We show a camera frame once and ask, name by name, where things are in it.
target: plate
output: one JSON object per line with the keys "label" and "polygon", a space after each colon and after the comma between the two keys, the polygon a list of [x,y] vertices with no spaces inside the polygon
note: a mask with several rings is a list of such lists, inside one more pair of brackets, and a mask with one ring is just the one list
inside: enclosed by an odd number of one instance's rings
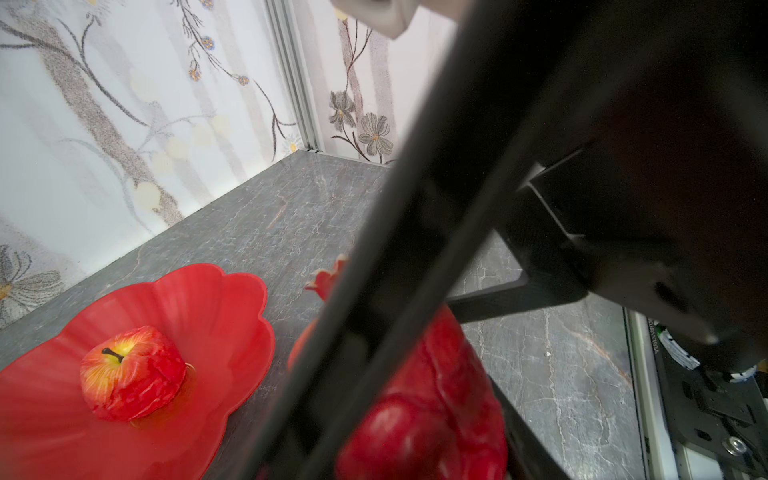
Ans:
{"label": "plate", "polygon": [[[262,317],[266,286],[207,263],[126,286],[80,312],[55,338],[0,372],[0,478],[200,478],[227,418],[256,391],[275,352]],[[189,363],[179,394],[129,423],[96,418],[80,361],[139,326],[171,339]]]}

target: apple stem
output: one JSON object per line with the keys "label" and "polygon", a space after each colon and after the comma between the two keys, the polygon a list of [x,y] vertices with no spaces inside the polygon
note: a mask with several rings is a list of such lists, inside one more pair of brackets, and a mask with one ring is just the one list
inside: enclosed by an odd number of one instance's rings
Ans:
{"label": "apple stem", "polygon": [[105,348],[105,349],[103,349],[103,350],[101,351],[101,353],[103,353],[103,354],[105,354],[105,355],[112,355],[112,356],[114,356],[115,358],[117,358],[117,359],[118,359],[118,362],[120,362],[120,363],[122,363],[122,362],[123,362],[123,358],[125,358],[125,357],[123,357],[121,354],[119,354],[119,353],[115,353],[115,352],[113,352],[112,350],[110,350],[109,348]]}

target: yellow flower center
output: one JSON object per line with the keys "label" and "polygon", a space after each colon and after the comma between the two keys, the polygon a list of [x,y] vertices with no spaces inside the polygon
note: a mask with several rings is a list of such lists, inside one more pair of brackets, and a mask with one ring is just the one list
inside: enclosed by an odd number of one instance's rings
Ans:
{"label": "yellow flower center", "polygon": [[0,285],[0,300],[6,298],[8,294],[13,290],[13,285],[10,283],[6,283],[5,285]]}

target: gray marble tabletop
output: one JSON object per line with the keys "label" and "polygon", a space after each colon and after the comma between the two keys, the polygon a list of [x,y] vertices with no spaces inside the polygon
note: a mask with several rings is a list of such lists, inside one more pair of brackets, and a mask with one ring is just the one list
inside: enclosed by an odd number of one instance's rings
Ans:
{"label": "gray marble tabletop", "polygon": [[[0,369],[55,336],[89,303],[191,263],[260,276],[276,336],[261,387],[231,417],[205,478],[219,478],[262,423],[293,342],[322,303],[303,286],[355,242],[387,168],[300,151],[0,330]],[[494,235],[459,280],[466,293],[520,269]],[[572,478],[643,478],[621,308],[596,296],[465,326],[488,373]]]}

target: gray flower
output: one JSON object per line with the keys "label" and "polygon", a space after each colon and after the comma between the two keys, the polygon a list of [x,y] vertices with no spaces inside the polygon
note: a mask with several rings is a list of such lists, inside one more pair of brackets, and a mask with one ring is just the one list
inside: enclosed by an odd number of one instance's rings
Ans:
{"label": "gray flower", "polygon": [[355,111],[355,102],[349,97],[349,94],[345,91],[332,91],[331,92],[331,104],[333,109],[333,115],[328,118],[328,121],[336,127],[337,131],[344,131],[344,124],[350,127],[355,127],[355,119],[352,118],[352,112]]}
{"label": "gray flower", "polygon": [[59,272],[27,276],[29,253],[0,245],[0,328],[22,318],[64,289]]}
{"label": "gray flower", "polygon": [[391,155],[392,142],[384,138],[389,134],[389,125],[386,123],[386,117],[376,117],[376,114],[366,114],[360,121],[360,127],[365,133],[358,136],[361,142],[368,144],[366,152],[368,155]]}

